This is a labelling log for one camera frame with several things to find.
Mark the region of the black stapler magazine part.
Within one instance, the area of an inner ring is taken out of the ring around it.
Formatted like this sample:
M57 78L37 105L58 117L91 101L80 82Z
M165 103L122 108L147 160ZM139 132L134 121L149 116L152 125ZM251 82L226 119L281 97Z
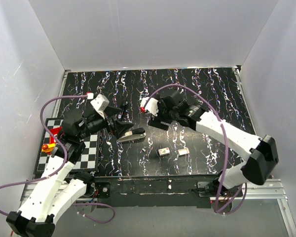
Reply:
M121 112L118 114L118 120L123 121L128 109L128 101L123 100L120 104Z

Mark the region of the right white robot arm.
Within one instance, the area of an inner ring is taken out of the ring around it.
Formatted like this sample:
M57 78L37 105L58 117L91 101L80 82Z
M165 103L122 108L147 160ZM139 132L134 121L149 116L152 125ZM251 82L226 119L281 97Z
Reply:
M219 196L227 195L232 188L251 182L263 185L279 162L275 139L269 135L259 137L247 133L224 120L218 120L198 102L189 104L177 91L168 96L155 95L141 101L142 112L150 113L150 126L168 130L176 121L181 126L206 134L236 152L243 162L221 171L205 186L205 191Z

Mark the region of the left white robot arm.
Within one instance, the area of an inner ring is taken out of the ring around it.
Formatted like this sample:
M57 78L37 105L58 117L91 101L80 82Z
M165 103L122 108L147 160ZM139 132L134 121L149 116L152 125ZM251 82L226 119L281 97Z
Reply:
M11 211L6 221L21 237L50 237L60 217L76 200L91 197L95 192L93 176L79 173L61 191L67 175L72 171L86 148L84 139L107 129L120 138L133 127L131 122L116 118L122 109L109 106L108 99L99 94L91 100L94 111L84 116L70 110L63 118L61 130L53 135L56 146L30 196L17 211Z

